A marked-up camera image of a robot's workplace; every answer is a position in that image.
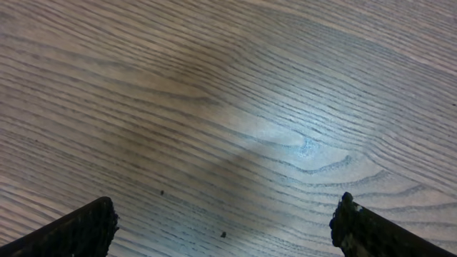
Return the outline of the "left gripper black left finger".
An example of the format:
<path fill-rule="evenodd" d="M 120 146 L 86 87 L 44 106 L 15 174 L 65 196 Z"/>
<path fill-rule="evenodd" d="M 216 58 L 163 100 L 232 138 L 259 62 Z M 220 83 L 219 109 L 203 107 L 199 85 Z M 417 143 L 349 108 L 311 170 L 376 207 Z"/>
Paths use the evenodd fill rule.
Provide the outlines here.
<path fill-rule="evenodd" d="M 1 257 L 106 257 L 118 218 L 103 196 L 2 246 Z"/>

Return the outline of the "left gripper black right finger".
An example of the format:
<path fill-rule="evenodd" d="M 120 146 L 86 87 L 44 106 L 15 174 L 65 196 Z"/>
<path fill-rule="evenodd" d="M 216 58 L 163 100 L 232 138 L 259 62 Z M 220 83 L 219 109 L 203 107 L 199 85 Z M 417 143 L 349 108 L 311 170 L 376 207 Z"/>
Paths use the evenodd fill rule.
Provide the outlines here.
<path fill-rule="evenodd" d="M 329 223 L 345 257 L 456 257 L 342 195 Z"/>

